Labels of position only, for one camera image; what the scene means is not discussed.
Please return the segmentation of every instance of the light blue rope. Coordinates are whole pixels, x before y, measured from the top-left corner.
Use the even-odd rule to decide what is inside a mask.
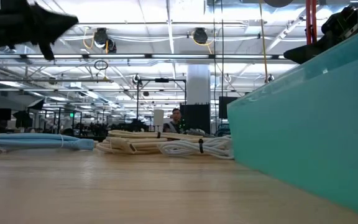
[[[93,150],[92,139],[78,139],[60,134],[20,133],[0,134],[0,149],[65,148]]]

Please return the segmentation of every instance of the table surface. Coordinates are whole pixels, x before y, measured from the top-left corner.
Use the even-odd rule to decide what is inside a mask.
[[[0,223],[358,223],[358,214],[211,156],[0,153]]]

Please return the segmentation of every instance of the person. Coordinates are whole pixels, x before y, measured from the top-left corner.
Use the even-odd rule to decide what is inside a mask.
[[[166,133],[178,133],[180,134],[179,121],[181,119],[181,113],[178,108],[172,110],[172,121],[165,123],[163,126],[163,131]]]

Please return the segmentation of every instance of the red pole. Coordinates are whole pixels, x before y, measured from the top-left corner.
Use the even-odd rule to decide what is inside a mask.
[[[310,25],[311,25],[311,18],[310,18],[310,4],[311,0],[306,0],[306,43],[311,44],[311,32],[310,32]]]
[[[311,21],[313,26],[313,43],[317,41],[317,0],[311,0]]]

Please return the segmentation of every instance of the teal plastic bin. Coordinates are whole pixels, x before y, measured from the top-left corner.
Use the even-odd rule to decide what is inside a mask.
[[[238,163],[358,212],[358,34],[228,106]]]

